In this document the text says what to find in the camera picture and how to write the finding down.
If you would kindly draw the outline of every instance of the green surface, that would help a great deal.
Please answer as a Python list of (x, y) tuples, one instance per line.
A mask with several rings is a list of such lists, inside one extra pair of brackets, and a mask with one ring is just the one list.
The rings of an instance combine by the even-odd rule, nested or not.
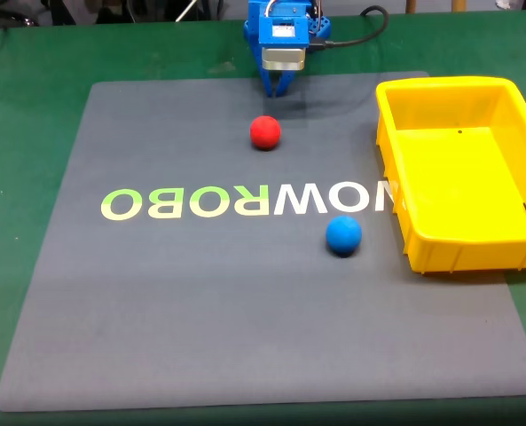
[[(373, 18), (379, 24), (379, 18)], [(333, 38), (370, 29), (333, 19)], [(23, 28), (0, 33), (0, 375), (92, 84), (256, 77), (238, 21)], [(391, 18), (362, 46), (312, 55), (306, 74), (498, 75), (526, 98), (526, 12)], [(201, 96), (201, 93), (190, 96)], [(526, 330), (526, 274), (508, 281)], [(526, 397), (124, 412), (1, 414), (0, 424), (526, 424)]]

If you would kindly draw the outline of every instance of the blue ball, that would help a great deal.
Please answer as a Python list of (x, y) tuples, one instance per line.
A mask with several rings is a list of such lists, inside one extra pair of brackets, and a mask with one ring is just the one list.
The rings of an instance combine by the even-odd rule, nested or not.
[(336, 255), (349, 256), (361, 242), (361, 226), (353, 217), (336, 217), (327, 226), (326, 241)]

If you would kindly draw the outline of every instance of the gray mat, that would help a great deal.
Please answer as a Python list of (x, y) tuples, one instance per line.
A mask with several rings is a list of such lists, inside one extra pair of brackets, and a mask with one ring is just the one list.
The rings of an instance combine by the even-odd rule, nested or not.
[[(501, 275), (423, 277), (401, 254), (392, 201), (379, 186), (373, 90), (380, 79), (411, 75), (301, 78), (283, 99), (265, 99), (249, 79), (95, 85), (0, 409), (526, 394), (526, 336)], [(249, 144), (259, 114), (281, 121), (273, 152)], [(365, 192), (345, 184), (330, 199), (341, 182)], [(306, 184), (316, 184), (324, 205), (311, 196), (295, 214), (287, 197), (279, 214), (281, 186), (300, 199)], [(269, 215), (237, 213), (237, 185), (254, 196), (267, 185)], [(205, 186), (229, 194), (220, 216), (191, 211), (192, 193)], [(143, 205), (109, 220), (101, 203), (121, 188)], [(184, 188), (180, 218), (150, 217), (149, 194), (159, 188)], [(198, 207), (218, 205), (205, 193)], [(111, 210), (130, 206), (123, 195)], [(359, 210), (350, 214), (364, 230), (347, 259), (324, 242), (338, 209)]]

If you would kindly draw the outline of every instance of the red ball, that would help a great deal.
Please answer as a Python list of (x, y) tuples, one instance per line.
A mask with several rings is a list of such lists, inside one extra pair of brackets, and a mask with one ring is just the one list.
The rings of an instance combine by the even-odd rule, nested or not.
[(259, 149), (272, 149), (280, 140), (280, 124), (268, 115), (256, 117), (251, 123), (251, 141)]

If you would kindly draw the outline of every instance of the yellow plastic bin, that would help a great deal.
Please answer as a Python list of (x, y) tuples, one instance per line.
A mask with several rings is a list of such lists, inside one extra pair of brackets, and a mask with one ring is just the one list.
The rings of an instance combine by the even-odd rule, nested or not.
[(510, 81), (381, 83), (377, 145), (415, 272), (526, 268), (526, 103)]

